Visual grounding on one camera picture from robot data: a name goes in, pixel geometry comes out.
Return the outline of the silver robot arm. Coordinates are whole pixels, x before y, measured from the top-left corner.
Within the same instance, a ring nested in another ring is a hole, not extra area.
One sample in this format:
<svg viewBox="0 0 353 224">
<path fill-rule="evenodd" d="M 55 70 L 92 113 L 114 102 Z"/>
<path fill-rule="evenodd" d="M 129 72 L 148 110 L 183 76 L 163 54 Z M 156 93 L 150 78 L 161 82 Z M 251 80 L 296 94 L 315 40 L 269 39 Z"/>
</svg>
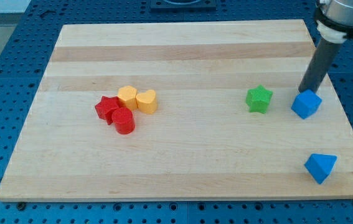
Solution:
<svg viewBox="0 0 353 224">
<path fill-rule="evenodd" d="M 341 45 L 353 40 L 353 0 L 317 0 L 314 21 L 320 44 Z"/>
</svg>

